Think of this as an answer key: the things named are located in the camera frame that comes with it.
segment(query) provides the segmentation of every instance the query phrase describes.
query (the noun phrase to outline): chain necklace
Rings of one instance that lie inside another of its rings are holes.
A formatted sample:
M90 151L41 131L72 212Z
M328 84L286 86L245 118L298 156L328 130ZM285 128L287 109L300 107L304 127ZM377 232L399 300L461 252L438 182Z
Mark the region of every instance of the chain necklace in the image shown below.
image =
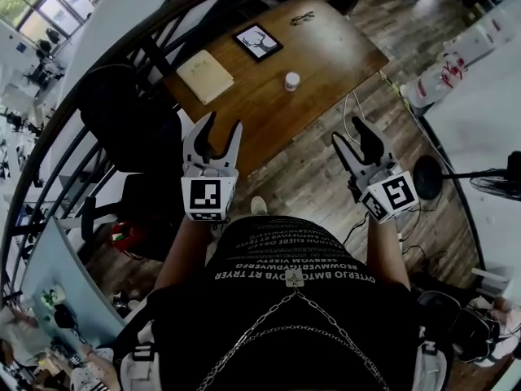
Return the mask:
M338 330L339 334L342 336L343 339L332 335L331 333L324 332L323 330L317 329L315 327L309 327L309 326L301 326L301 325L291 325L291 326L282 326L282 327L274 327L268 330L264 330L263 332L257 333L255 335L252 335L253 331L259 327L260 324L262 324L271 314L273 314L275 311L277 311L281 305L287 303L291 298L298 297L301 300L304 300L307 302L311 307L313 307L315 310L322 313L322 315L327 319L327 321ZM297 287L297 283L295 280L293 280L293 293L285 296L278 304L272 305L270 309L261 315L257 321L251 326L249 329L247 329L244 334L240 337L240 339L237 341L237 343L234 345L232 349L230 349L226 354L217 362L215 367L212 368L212 370L206 375L201 385L197 388L197 391L205 391L210 384L215 380L216 375L223 370L226 363L234 356L235 352L237 352L238 349L240 349L242 346L247 345L248 343L254 341L255 339L258 339L259 337L268 335L270 333L275 332L283 332L287 330L301 330L305 332L315 332L318 334L321 334L323 336L329 337L332 340L335 340L336 342L340 343L341 345L347 347L352 352L354 352L363 362L366 369L374 376L374 378L382 385L382 389L384 391L390 391L389 386L385 382L385 379L383 378L382 374L380 374L378 368L373 364L373 362L367 358L361 350L358 349L358 347L355 345L355 343L351 340L348 333L341 328L335 319L333 319L332 316L330 316L321 306L319 306L315 301L309 300L302 292L299 291Z

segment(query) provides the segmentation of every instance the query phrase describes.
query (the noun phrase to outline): small white container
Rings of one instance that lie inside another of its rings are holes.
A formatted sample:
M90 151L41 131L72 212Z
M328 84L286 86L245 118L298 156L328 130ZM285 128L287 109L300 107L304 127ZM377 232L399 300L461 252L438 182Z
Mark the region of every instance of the small white container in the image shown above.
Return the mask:
M286 81L284 87L287 91L295 91L300 84L300 75L296 72L289 72L286 74Z

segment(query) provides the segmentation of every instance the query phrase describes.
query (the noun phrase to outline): backpack strap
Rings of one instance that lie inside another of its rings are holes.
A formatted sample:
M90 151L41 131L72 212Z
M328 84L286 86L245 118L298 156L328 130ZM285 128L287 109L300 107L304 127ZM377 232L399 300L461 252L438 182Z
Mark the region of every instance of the backpack strap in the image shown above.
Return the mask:
M435 342L425 340L424 332L421 327L412 391L441 391L448 375L447 358Z
M138 333L139 345L121 361L123 391L162 391L160 355L155 349L152 323L148 322Z

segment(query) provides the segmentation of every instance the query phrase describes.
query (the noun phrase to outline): black metal railing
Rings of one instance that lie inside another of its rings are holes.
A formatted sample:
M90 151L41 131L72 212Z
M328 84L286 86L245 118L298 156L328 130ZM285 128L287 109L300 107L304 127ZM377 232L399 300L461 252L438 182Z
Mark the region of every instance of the black metal railing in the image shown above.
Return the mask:
M116 44L108 49L105 54L90 68L86 73L94 71L98 68L110 64L117 64L122 60L130 60L136 67L138 75L141 77L142 82L142 96L147 97L153 94L158 89L160 81L150 82L149 75L151 70L155 67L164 77L170 74L177 68L177 66L184 61L184 59L175 59L173 62L167 60L167 55L172 54L177 48L187 42L191 37L200 33L204 28L207 28L211 23L223 19L232 11L237 11L240 7L253 2L255 0L237 0L225 8L211 12L206 15L202 21L199 22L194 28L184 32L183 34L175 37L173 36L177 31L177 28L181 22L185 19L187 14L197 7L198 5L206 2L207 0L167 0L156 12L146 18L143 22L135 26L133 29L127 32ZM24 207L24 202L28 190L35 178L38 175L40 166L46 157L47 153L53 146L53 143L58 138L60 132L62 132L64 126L71 119L72 115L77 111L77 94L78 84L72 88L68 93L63 102L59 105L54 115L46 125L42 132L42 135L37 141L29 159L27 160L24 169L20 175L20 179L15 189L15 193L12 196L9 210L7 213L6 225L4 227L2 243L0 244L0 260L2 263L2 271L0 272L0 284L2 285L3 296L12 295L15 293L15 282L18 279L20 263L23 259L23 251L26 248L28 238L31 234L39 236L45 225L60 209L63 202L68 198L69 191L73 184L78 180L79 176L84 171L85 167L95 158L100 155L102 147L99 143L96 143L87 153L87 155L81 160L80 164L76 167L72 176L67 180L63 186L62 191L54 201L50 208L49 213L46 215L43 222L35 222L35 215L33 213L27 225L17 226L21 209ZM59 176L63 167L67 161L71 158L71 155L78 148L81 141L88 134L87 128L83 128L78 135L73 139L70 146L60 158L55 168L53 169L50 177L45 183L35 206L34 210L39 210L46 197L49 194L50 188L55 183L56 178ZM68 203L62 207L63 212L59 217L67 217L79 203L83 195L86 194L89 186L92 182L94 174L98 176L103 174L105 170L109 169L101 182L95 188L95 192L99 191L103 184L105 184L110 177L114 174L114 167L109 166L108 159L101 159L98 165L95 167L94 172L83 181L83 185L79 188L74 196L68 200ZM17 245L17 254L15 257L15 266L12 278L9 279L6 273L7 258L11 248L11 242L17 236L22 236L21 241Z

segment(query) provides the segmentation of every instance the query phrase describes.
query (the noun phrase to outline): black t-shirt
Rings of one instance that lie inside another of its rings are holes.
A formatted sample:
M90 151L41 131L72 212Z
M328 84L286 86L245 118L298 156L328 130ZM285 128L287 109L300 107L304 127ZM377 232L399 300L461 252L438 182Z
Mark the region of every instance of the black t-shirt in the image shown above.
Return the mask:
M197 389L269 313L208 389L410 390L414 308L404 286L380 283L320 226L247 217L225 231L202 279L154 292L142 317L154 319L163 389Z

